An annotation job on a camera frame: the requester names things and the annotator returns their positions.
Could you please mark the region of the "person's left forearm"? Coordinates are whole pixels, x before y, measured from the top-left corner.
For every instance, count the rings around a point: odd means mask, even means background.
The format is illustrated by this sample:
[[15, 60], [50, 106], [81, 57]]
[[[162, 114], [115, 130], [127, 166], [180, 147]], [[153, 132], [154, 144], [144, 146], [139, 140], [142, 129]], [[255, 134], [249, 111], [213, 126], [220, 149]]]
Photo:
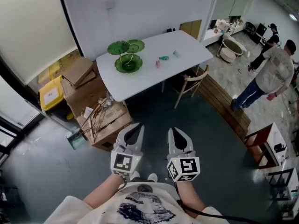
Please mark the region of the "person's left forearm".
[[121, 176], [111, 174], [101, 185], [88, 194], [83, 202], [96, 209], [113, 197], [122, 184], [124, 184], [124, 179]]

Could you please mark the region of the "black metal frame rack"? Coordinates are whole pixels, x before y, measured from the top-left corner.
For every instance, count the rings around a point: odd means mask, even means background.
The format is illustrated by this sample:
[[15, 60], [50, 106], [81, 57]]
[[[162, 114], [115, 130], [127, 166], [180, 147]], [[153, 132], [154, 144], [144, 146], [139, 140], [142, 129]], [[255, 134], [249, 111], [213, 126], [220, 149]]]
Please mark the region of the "black metal frame rack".
[[292, 201], [299, 195], [299, 178], [296, 168], [267, 174], [272, 196], [277, 201]]

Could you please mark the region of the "beige round tub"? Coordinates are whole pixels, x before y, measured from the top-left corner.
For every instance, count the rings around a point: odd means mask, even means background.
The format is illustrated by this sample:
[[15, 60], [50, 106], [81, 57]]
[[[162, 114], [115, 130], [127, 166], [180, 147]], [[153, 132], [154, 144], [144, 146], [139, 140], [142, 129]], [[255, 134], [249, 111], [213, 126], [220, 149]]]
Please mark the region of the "beige round tub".
[[230, 39], [223, 39], [222, 44], [229, 50], [231, 50], [235, 55], [241, 56], [243, 54], [243, 50], [241, 47]]

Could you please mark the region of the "grey-green dustpan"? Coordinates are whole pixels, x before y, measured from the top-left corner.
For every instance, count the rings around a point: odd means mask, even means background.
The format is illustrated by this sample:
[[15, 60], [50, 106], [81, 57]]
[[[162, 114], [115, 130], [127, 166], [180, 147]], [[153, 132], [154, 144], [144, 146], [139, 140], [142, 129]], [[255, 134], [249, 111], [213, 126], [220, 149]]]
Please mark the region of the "grey-green dustpan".
[[75, 129], [70, 130], [66, 134], [66, 139], [68, 140], [68, 142], [73, 150], [78, 149], [81, 145], [85, 144], [87, 141], [81, 128], [75, 128]]

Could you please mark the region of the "person's white printed shirt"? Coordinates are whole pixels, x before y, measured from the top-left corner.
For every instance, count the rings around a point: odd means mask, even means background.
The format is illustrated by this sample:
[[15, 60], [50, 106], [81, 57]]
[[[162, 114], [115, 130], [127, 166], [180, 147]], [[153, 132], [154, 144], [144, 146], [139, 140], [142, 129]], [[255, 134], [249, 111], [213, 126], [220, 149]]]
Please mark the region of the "person's white printed shirt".
[[213, 217], [220, 213], [214, 207], [209, 214], [192, 218], [177, 202], [173, 186], [165, 183], [128, 184], [96, 209], [73, 196], [67, 196], [44, 224], [229, 224]]

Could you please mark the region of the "person's right forearm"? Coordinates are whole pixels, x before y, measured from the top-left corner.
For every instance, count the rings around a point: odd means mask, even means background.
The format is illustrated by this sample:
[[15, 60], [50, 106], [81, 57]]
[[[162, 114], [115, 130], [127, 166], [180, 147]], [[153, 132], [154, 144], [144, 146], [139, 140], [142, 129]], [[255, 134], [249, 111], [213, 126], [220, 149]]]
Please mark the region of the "person's right forearm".
[[186, 206], [198, 211], [203, 211], [206, 208], [206, 205], [196, 193], [192, 182], [177, 182], [176, 184], [180, 200]]

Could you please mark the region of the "yellow plastic bin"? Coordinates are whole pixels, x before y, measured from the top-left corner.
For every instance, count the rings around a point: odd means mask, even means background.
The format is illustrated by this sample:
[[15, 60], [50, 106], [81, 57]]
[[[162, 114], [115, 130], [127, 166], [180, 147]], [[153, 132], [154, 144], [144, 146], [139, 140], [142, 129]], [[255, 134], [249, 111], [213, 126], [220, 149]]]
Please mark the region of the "yellow plastic bin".
[[39, 90], [39, 97], [43, 112], [48, 115], [55, 115], [64, 121], [68, 121], [74, 118], [74, 114], [64, 98], [64, 92], [61, 85], [62, 80], [63, 77], [59, 76], [48, 82]]

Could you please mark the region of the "green three-tier glass dish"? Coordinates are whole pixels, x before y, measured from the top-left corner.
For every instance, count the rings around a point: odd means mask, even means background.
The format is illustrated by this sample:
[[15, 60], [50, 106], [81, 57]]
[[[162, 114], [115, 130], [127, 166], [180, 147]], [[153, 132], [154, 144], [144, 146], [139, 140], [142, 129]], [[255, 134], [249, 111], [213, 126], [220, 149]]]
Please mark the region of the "green three-tier glass dish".
[[145, 48], [141, 40], [132, 39], [129, 41], [116, 41], [111, 43], [107, 51], [111, 55], [118, 55], [114, 66], [120, 73], [133, 73], [142, 67], [143, 61], [137, 55]]

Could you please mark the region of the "plush toys on counter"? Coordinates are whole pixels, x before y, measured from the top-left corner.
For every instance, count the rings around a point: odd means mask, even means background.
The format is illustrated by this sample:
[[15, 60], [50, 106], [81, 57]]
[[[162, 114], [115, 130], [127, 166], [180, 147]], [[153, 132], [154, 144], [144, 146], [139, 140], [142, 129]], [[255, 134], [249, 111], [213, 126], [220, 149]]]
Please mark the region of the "plush toys on counter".
[[237, 19], [237, 21], [233, 23], [230, 23], [229, 21], [226, 21], [224, 19], [217, 19], [215, 27], [217, 28], [218, 33], [234, 34], [243, 30], [244, 22], [241, 19]]

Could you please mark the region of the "small beige round basket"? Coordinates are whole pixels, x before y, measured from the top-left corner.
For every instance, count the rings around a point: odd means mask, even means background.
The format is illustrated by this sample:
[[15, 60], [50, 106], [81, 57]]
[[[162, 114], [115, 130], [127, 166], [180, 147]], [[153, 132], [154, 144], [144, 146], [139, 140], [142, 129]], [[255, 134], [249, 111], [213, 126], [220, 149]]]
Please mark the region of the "small beige round basket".
[[226, 47], [223, 47], [220, 50], [220, 56], [223, 60], [225, 60], [228, 63], [233, 63], [236, 59], [235, 53]]

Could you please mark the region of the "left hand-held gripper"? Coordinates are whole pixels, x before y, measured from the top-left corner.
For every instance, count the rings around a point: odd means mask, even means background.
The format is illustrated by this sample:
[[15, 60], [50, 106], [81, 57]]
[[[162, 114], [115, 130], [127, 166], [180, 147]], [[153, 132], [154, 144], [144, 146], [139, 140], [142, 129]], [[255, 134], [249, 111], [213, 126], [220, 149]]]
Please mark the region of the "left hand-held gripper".
[[131, 178], [143, 153], [140, 151], [144, 136], [144, 125], [134, 123], [121, 130], [111, 152], [112, 174]]

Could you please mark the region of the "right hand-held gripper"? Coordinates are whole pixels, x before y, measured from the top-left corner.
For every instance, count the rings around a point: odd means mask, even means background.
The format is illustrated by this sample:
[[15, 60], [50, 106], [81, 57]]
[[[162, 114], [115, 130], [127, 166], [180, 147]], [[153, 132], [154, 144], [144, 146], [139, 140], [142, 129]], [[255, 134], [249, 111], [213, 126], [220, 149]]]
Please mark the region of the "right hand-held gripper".
[[199, 157], [193, 150], [191, 138], [182, 130], [171, 127], [168, 130], [167, 170], [174, 182], [188, 182], [200, 174]]

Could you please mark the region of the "wooden clothes hangers bundle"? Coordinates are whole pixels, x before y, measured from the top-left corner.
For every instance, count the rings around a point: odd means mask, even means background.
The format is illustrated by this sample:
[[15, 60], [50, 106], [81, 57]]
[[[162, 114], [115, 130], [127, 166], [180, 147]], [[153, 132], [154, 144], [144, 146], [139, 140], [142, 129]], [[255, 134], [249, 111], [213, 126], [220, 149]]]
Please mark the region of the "wooden clothes hangers bundle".
[[110, 99], [108, 98], [100, 98], [98, 100], [97, 105], [88, 115], [88, 117], [84, 120], [83, 124], [80, 126], [80, 134], [90, 134], [90, 138], [92, 139], [92, 143], [94, 143], [98, 131], [101, 129], [101, 124], [103, 123], [108, 103]]

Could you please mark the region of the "leaning cardboard sheet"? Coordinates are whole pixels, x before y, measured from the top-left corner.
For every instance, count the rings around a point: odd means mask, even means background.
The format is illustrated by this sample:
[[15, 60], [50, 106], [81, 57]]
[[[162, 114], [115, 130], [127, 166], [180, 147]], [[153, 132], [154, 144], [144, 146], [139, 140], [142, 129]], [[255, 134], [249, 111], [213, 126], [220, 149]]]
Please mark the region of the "leaning cardboard sheet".
[[179, 29], [192, 36], [194, 39], [198, 39], [199, 30], [202, 20], [195, 20], [190, 22], [184, 22], [180, 24]]

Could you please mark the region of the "flat cardboard box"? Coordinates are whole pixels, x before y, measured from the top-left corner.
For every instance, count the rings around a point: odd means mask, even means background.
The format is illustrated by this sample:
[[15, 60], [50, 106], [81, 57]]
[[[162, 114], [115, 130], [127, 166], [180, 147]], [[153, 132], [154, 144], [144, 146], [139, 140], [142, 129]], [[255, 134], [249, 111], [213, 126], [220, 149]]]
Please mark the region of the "flat cardboard box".
[[85, 57], [80, 57], [63, 72], [61, 86], [77, 89], [94, 80], [96, 76], [94, 62]]

